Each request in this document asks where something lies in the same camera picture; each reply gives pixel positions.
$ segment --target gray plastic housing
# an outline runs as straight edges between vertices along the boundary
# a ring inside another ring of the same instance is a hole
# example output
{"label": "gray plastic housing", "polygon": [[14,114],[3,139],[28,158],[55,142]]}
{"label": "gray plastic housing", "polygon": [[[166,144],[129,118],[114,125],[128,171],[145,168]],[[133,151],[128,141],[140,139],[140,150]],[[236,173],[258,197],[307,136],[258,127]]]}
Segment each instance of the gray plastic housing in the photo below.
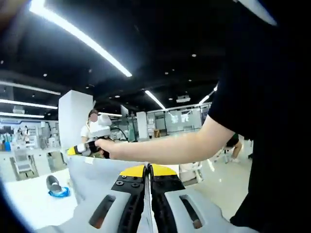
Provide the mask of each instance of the gray plastic housing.
{"label": "gray plastic housing", "polygon": [[[129,193],[111,190],[119,174],[128,167],[142,163],[114,161],[94,158],[92,163],[86,163],[83,156],[73,156],[67,159],[73,192],[78,206],[73,218],[60,226],[47,226],[37,230],[38,233],[117,233],[119,222]],[[152,220],[149,179],[146,179],[146,195],[144,212],[138,226],[139,233],[152,233]],[[109,195],[114,199],[100,229],[91,226],[90,219],[103,199]],[[193,189],[185,189],[165,194],[172,209],[178,233],[255,233],[246,227],[235,227],[225,220],[218,206]],[[195,229],[193,222],[181,201],[183,197],[189,201],[199,216],[202,227]]]}

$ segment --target chair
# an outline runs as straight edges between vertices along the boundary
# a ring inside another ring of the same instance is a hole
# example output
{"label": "chair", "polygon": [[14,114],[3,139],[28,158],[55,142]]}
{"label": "chair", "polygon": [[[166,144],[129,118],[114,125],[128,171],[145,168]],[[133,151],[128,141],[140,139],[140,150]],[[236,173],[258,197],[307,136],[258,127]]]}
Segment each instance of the chair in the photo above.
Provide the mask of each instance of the chair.
{"label": "chair", "polygon": [[183,169],[182,166],[180,165],[180,169],[179,169],[179,175],[181,175],[182,173],[186,173],[186,172],[194,172],[195,173],[195,177],[198,183],[202,182],[203,176],[202,176],[202,172],[201,172],[201,168],[202,168],[202,162],[196,162],[196,163],[192,163],[192,164],[188,164],[191,165],[190,169]]}
{"label": "chair", "polygon": [[17,170],[17,173],[32,171],[34,172],[32,161],[28,157],[26,152],[26,147],[17,146],[14,148],[14,164]]}
{"label": "chair", "polygon": [[228,159],[228,152],[229,150],[233,149],[234,147],[223,147],[219,153],[216,154],[216,158],[214,160],[214,162],[217,162],[220,158],[224,158],[225,159],[225,164],[227,164],[229,162]]}

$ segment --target person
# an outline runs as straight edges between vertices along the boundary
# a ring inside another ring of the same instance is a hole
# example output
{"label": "person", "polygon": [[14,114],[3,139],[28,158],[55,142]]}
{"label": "person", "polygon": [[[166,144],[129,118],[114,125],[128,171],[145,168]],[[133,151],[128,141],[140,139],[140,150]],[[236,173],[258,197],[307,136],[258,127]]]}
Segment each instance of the person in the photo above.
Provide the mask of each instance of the person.
{"label": "person", "polygon": [[[300,66],[295,54],[304,44],[298,37],[301,33],[294,33],[299,23],[292,21],[297,18],[289,13],[299,11],[299,4],[249,2],[256,4],[235,4],[236,16],[226,37],[225,71],[200,131],[148,142],[118,144],[99,139],[95,144],[112,159],[165,165],[211,158],[235,132],[253,138],[248,193],[230,222],[270,233],[281,231],[284,219],[295,213],[291,201],[284,203],[292,198],[284,179],[292,181],[296,174],[282,161],[295,155],[295,147],[286,146],[292,145],[288,132],[298,135],[301,129],[294,120],[298,101],[293,92],[299,82],[293,80]],[[260,11],[249,11],[257,6]],[[286,226],[290,223],[295,221],[286,221]]]}
{"label": "person", "polygon": [[92,109],[88,113],[86,124],[81,129],[81,141],[83,143],[87,142],[92,137],[89,126],[91,122],[97,121],[97,117],[98,117],[98,111],[96,109]]}
{"label": "person", "polygon": [[231,155],[231,162],[239,163],[238,155],[242,149],[242,143],[239,140],[239,135],[235,133],[226,144],[227,147],[234,147],[233,153]]}
{"label": "person", "polygon": [[26,144],[29,144],[30,143],[30,132],[29,132],[29,129],[27,127],[27,125],[25,125],[25,130],[24,130],[24,141]]}

